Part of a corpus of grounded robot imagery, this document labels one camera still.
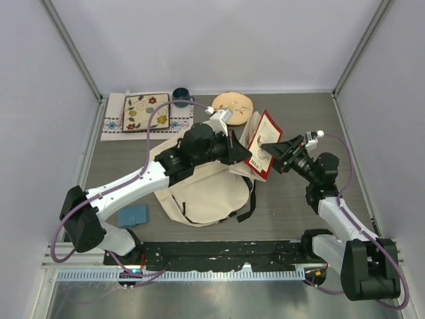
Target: red border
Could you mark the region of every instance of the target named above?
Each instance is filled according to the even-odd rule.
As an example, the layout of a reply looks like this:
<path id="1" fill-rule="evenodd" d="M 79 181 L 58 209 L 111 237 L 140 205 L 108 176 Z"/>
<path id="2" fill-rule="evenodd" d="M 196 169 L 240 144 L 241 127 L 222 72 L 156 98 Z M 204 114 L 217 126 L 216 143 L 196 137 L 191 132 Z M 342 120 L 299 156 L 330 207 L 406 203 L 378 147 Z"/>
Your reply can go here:
<path id="1" fill-rule="evenodd" d="M 248 145 L 248 150 L 251 148 L 252 142 L 254 141 L 254 138 L 257 135 L 257 132 L 258 132 L 258 129 L 260 128 L 260 123 L 261 123 L 261 121 L 263 119 L 263 116 L 266 116 L 267 119 L 270 121 L 270 123 L 272 123 L 273 127 L 280 133 L 279 139 L 276 142 L 280 142 L 280 139 L 282 138 L 282 135 L 284 135 L 284 131 L 275 123 L 275 121 L 273 121 L 273 118 L 270 116 L 270 114 L 267 112 L 267 110 L 264 110 L 263 113 L 261 114 L 261 118 L 260 118 L 260 121 L 258 123 L 258 127 L 257 127 L 257 129 L 255 131 L 255 134 L 252 137 L 252 140 L 251 140 L 251 142 Z M 274 158 L 272 158 L 272 160 L 270 161 L 270 164 L 268 166 L 267 171 L 264 171 L 264 170 L 258 171 L 253 165 L 250 164 L 250 160 L 251 160 L 251 158 L 248 158 L 248 159 L 244 160 L 244 163 L 246 165 L 248 165 L 253 171 L 255 171 L 261 178 L 267 179 L 268 176 L 269 176 L 269 174 L 270 174 L 270 170 L 272 169 Z"/>

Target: blue mug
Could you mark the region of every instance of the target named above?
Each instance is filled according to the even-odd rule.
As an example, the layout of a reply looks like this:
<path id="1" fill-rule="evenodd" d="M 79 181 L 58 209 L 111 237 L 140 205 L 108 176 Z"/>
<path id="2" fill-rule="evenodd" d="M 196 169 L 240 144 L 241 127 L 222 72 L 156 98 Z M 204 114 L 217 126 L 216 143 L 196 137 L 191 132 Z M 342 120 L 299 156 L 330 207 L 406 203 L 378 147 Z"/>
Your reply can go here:
<path id="1" fill-rule="evenodd" d="M 173 91 L 173 100 L 190 100 L 190 101 L 195 101 L 195 99 L 193 98 L 193 96 L 191 96 L 191 94 L 189 93 L 189 90 L 187 90 L 186 88 L 176 88 Z M 189 105 L 189 103 L 174 103 L 174 105 L 176 105 L 176 107 L 178 108 L 184 108 L 186 106 Z"/>

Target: blue sponge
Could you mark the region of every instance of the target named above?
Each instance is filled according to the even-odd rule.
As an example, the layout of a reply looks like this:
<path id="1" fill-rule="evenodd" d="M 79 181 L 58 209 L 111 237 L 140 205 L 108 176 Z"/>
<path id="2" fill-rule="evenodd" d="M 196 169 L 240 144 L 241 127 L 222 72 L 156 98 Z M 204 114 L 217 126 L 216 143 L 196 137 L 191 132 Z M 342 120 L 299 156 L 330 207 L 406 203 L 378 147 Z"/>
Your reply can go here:
<path id="1" fill-rule="evenodd" d="M 147 205 L 124 207 L 118 211 L 118 227 L 134 227 L 147 223 Z"/>

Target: white wall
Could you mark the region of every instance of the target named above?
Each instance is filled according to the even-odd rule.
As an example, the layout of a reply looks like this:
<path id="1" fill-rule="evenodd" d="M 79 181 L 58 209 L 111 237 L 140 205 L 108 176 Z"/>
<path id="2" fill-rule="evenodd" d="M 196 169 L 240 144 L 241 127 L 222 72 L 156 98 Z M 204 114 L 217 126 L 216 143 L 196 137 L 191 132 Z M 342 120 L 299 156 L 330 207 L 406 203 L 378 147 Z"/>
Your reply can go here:
<path id="1" fill-rule="evenodd" d="M 341 93 L 383 234 L 406 260 L 425 318 L 425 2 L 395 1 Z"/>
<path id="2" fill-rule="evenodd" d="M 333 89 L 380 0 L 54 0 L 104 93 Z"/>
<path id="3" fill-rule="evenodd" d="M 25 318 L 96 101 L 38 1 L 0 10 L 0 317 Z"/>

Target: wooden plate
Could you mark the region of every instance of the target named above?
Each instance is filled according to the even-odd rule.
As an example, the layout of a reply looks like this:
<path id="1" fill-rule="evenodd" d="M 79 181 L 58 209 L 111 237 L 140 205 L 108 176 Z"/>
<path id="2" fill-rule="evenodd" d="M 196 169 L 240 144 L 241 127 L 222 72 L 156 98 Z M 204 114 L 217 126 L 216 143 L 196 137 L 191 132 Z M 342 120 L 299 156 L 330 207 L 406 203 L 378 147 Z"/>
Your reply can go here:
<path id="1" fill-rule="evenodd" d="M 232 110 L 233 115 L 227 125 L 245 124 L 254 112 L 251 99 L 237 92 L 225 92 L 218 95 L 211 106 L 214 110 L 220 110 L 221 108 L 230 108 Z"/>

